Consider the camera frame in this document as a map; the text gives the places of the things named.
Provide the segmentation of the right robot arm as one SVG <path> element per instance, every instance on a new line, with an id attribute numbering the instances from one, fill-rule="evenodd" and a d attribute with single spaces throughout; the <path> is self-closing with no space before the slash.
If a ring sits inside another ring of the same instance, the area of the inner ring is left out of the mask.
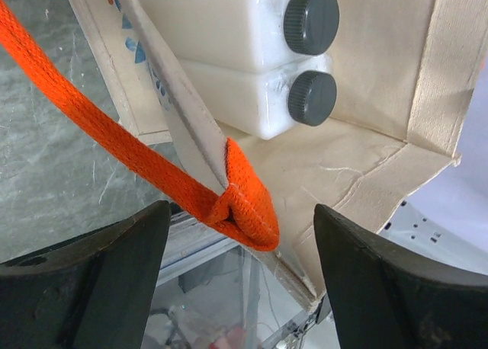
<path id="1" fill-rule="evenodd" d="M 487 274 L 487 253 L 449 232 L 403 201 L 380 236 L 417 254 L 466 271 Z"/>

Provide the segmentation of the beige canvas tote bag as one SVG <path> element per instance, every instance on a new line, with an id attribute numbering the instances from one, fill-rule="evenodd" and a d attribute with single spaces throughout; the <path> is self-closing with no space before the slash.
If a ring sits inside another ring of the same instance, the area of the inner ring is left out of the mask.
<path id="1" fill-rule="evenodd" d="M 312 245 L 315 205 L 379 232 L 404 197 L 458 161 L 487 50 L 487 0 L 339 0 L 345 22 L 332 47 L 339 107 L 322 126 L 271 141 L 217 126 L 142 0 L 120 2 L 165 89 L 180 165 L 78 91 L 7 5 L 2 45 L 91 138 L 196 219 L 254 249 L 304 308 L 326 291 Z"/>

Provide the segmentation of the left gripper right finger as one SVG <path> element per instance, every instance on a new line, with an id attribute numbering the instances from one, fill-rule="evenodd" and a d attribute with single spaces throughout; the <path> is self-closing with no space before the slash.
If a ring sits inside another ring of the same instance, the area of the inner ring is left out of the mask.
<path id="1" fill-rule="evenodd" d="M 342 348 L 485 348 L 487 277 L 416 254 L 318 204 L 313 228 Z"/>

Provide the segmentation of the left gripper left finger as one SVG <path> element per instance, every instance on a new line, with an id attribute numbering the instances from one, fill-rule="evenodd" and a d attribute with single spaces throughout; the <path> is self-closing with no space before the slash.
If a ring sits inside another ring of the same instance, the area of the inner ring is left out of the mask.
<path id="1" fill-rule="evenodd" d="M 3 348 L 139 348 L 169 235 L 157 201 L 1 265 Z"/>

